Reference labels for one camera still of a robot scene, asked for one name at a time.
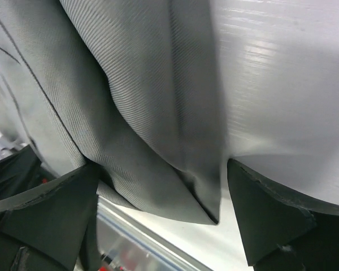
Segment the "grey skirt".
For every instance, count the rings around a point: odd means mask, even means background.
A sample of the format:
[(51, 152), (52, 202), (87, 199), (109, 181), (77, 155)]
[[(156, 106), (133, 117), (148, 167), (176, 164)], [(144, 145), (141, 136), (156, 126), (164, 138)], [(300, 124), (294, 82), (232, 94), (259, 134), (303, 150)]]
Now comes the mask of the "grey skirt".
[(0, 132), (113, 203), (215, 225), (223, 120), (208, 1), (0, 1)]

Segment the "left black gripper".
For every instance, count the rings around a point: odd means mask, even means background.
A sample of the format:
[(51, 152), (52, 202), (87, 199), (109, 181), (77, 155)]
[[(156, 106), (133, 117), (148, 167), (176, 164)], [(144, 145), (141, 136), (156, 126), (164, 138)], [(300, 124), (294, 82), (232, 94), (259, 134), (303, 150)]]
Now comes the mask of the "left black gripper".
[(45, 183), (45, 171), (31, 147), (0, 160), (0, 200)]

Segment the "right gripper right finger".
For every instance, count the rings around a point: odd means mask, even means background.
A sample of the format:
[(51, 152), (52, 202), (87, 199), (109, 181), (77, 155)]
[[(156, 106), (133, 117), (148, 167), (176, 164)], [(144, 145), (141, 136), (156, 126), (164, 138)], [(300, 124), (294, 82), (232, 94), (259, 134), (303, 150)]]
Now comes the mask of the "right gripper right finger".
[(274, 182), (233, 159), (227, 180), (254, 270), (339, 270), (339, 205)]

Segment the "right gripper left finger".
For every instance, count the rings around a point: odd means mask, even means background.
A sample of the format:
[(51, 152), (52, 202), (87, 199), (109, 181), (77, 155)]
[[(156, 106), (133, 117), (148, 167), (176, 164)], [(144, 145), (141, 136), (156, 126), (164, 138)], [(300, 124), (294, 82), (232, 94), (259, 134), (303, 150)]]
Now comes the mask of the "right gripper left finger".
[(99, 175), (87, 164), (0, 200), (0, 270), (100, 270)]

